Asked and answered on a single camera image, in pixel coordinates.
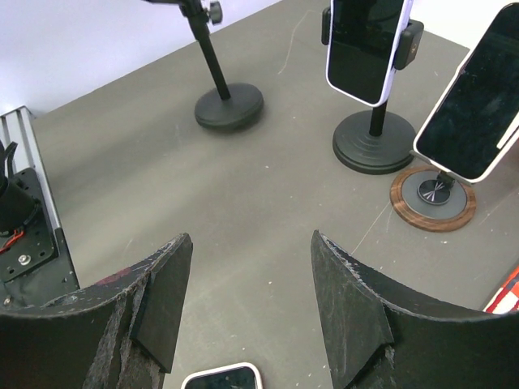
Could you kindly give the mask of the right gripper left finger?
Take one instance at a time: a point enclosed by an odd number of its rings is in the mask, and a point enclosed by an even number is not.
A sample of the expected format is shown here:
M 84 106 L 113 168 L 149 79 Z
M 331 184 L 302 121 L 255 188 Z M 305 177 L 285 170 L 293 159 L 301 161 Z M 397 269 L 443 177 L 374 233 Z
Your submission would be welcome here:
M 173 367 L 193 244 L 182 233 L 146 259 L 75 291 L 59 267 L 1 290 L 4 388 L 161 388 Z

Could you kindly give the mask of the phone with white case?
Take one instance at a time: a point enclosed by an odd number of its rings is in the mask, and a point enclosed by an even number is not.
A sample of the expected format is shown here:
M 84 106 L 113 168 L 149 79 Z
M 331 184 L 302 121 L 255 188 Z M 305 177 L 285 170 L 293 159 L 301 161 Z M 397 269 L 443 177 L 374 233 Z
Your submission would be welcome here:
M 412 153 L 463 182 L 485 179 L 518 139 L 518 5 L 503 7 L 445 89 Z

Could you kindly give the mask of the black clamp phone stand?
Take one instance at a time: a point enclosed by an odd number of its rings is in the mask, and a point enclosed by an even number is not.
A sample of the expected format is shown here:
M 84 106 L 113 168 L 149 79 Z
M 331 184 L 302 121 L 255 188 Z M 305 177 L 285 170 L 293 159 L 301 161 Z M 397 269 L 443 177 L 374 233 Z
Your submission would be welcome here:
M 329 5 L 323 9 L 321 21 L 321 42 L 327 52 L 330 15 Z M 416 58 L 423 33 L 423 23 L 410 17 L 397 48 L 396 73 Z M 412 162 L 410 149 L 415 130 L 406 119 L 388 112 L 387 104 L 388 100 L 375 108 L 366 105 L 366 110 L 349 115 L 334 130 L 332 149 L 343 165 L 360 173 L 381 175 L 394 173 Z

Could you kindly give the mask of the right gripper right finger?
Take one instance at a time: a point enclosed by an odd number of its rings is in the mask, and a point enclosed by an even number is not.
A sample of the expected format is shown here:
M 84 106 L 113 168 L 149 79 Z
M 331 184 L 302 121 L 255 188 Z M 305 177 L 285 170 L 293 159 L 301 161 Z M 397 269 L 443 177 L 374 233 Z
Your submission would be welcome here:
M 320 232 L 311 239 L 311 265 L 335 388 L 517 387 L 517 313 L 427 296 Z

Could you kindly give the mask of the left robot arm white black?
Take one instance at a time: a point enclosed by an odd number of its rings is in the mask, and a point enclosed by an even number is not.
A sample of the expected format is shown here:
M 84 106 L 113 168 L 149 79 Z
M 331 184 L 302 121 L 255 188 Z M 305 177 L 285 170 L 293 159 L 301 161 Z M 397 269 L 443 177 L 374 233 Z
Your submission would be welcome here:
M 7 237 L 32 223 L 39 202 L 26 190 L 25 183 L 15 176 L 14 157 L 18 147 L 1 143 L 1 236 Z

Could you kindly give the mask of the phone with lavender case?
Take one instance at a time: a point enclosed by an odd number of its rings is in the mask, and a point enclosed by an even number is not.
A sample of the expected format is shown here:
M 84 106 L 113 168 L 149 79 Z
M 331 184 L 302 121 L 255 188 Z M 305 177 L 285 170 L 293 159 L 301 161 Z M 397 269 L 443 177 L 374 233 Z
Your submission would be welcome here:
M 372 108 L 387 101 L 397 48 L 413 4 L 405 0 L 330 2 L 325 74 L 332 89 Z

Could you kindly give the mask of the phone with pink case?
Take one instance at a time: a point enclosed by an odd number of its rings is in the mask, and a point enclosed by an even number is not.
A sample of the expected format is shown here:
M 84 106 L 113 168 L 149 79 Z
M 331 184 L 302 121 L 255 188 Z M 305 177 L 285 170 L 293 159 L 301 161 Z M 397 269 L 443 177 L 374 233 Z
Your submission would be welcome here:
M 259 369 L 250 362 L 239 362 L 188 375 L 182 389 L 264 389 Z

